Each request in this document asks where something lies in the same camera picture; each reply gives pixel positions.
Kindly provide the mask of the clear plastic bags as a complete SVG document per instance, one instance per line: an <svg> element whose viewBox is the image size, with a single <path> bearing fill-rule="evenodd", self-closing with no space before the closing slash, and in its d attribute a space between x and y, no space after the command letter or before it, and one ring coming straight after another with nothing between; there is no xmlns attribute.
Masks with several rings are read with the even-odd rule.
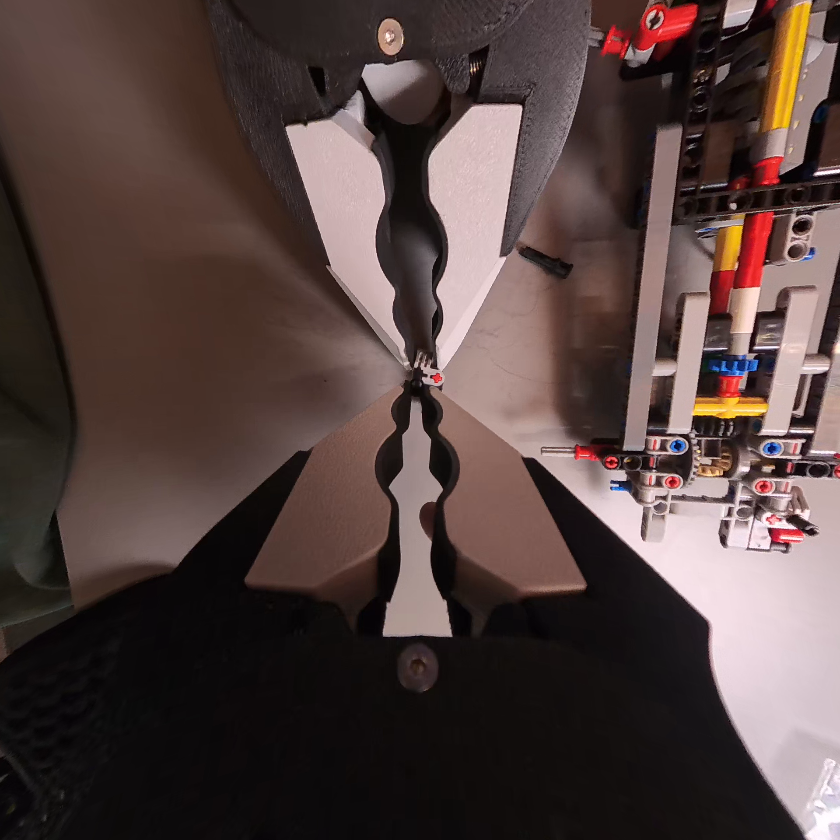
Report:
<svg viewBox="0 0 840 840"><path fill-rule="evenodd" d="M839 760L825 759L801 818L804 839L839 839Z"/></svg>

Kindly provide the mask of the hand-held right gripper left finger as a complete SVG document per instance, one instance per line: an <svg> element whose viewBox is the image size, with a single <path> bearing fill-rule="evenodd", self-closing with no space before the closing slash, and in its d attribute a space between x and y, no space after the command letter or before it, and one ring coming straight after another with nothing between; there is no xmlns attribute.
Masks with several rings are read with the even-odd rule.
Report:
<svg viewBox="0 0 840 840"><path fill-rule="evenodd" d="M334 604L352 629L380 634L400 571L402 468L399 386L311 449L246 585Z"/></svg>

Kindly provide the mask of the toy car chassis model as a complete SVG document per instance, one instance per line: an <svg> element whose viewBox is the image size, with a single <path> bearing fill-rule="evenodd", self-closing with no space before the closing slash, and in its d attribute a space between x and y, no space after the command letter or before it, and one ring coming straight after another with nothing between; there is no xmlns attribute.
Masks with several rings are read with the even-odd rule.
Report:
<svg viewBox="0 0 840 840"><path fill-rule="evenodd" d="M726 550L788 555L820 530L802 483L838 482L838 2L647 2L591 28L626 81L667 90L640 233L617 437L541 456L590 462L641 509L644 541L708 515Z"/></svg>

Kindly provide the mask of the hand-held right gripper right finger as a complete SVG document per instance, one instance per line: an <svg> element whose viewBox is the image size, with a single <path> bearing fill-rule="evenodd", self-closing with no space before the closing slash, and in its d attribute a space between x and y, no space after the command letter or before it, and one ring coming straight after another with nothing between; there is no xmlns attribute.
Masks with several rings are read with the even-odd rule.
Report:
<svg viewBox="0 0 840 840"><path fill-rule="evenodd" d="M429 469L440 485L432 568L452 621L585 591L524 459L446 394L427 390Z"/></svg>

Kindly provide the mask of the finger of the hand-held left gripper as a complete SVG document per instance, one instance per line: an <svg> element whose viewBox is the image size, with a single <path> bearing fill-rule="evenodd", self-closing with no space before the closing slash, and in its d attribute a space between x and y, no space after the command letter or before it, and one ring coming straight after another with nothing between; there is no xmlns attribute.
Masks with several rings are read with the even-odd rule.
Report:
<svg viewBox="0 0 840 840"><path fill-rule="evenodd" d="M466 104L444 125L428 158L428 195L444 230L436 285L436 338L444 369L496 280L522 120L516 103Z"/></svg>
<svg viewBox="0 0 840 840"><path fill-rule="evenodd" d="M327 267L397 362L415 348L412 260L394 223L392 150L368 91L323 119L286 126Z"/></svg>

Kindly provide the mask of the long black toy pin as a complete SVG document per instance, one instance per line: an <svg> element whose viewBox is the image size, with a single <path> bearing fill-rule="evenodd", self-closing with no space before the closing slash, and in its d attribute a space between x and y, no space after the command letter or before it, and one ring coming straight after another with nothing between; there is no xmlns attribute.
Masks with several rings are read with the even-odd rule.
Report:
<svg viewBox="0 0 840 840"><path fill-rule="evenodd" d="M519 245L518 253L529 264L540 268L546 274L566 279L570 276L574 265L560 257L551 257L531 246Z"/></svg>

